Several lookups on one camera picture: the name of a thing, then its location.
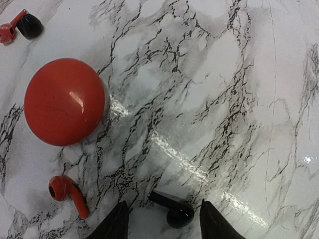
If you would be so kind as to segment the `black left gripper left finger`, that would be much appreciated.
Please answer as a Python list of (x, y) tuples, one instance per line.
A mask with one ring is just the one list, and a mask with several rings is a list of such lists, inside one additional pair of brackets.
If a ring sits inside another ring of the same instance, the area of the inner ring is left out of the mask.
[(87, 239), (127, 239), (129, 211), (126, 201), (119, 202)]

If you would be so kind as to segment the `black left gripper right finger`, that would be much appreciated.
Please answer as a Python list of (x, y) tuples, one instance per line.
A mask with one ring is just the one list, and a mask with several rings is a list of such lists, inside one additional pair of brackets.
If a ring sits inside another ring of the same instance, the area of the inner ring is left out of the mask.
[(202, 239), (243, 239), (210, 201), (202, 200), (200, 228)]

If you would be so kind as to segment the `black earbud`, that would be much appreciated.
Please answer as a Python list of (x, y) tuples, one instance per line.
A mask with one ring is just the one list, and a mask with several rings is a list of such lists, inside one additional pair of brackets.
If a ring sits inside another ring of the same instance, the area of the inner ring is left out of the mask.
[(187, 226), (194, 218), (195, 211), (193, 206), (181, 198), (167, 193), (152, 191), (149, 193), (148, 199), (168, 209), (166, 221), (174, 229), (181, 229)]
[(27, 13), (16, 23), (16, 27), (28, 40), (37, 38), (43, 32), (43, 25), (34, 15)]

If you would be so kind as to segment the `red earbud near case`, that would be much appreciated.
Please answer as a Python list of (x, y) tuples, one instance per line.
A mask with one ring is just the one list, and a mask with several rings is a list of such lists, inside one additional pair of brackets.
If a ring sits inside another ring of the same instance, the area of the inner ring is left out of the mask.
[(49, 193), (56, 201), (62, 202), (71, 198), (78, 211), (79, 217), (86, 219), (90, 212), (86, 205), (82, 191), (77, 184), (68, 176), (55, 176), (48, 185)]

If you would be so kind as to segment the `red round charging case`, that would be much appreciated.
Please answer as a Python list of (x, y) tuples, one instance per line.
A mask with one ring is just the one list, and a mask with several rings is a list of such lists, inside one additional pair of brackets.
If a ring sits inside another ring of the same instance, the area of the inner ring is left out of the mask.
[(108, 111), (110, 95), (95, 70), (73, 58), (41, 67), (29, 82), (24, 114), (30, 130), (54, 146), (90, 136)]

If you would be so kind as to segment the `far red earbud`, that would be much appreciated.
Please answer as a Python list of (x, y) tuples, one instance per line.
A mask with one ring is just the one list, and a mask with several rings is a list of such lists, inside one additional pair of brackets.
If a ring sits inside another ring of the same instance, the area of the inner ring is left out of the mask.
[(16, 24), (27, 15), (27, 10), (23, 9), (10, 23), (2, 24), (0, 26), (0, 42), (4, 45), (10, 44), (14, 41), (16, 35)]

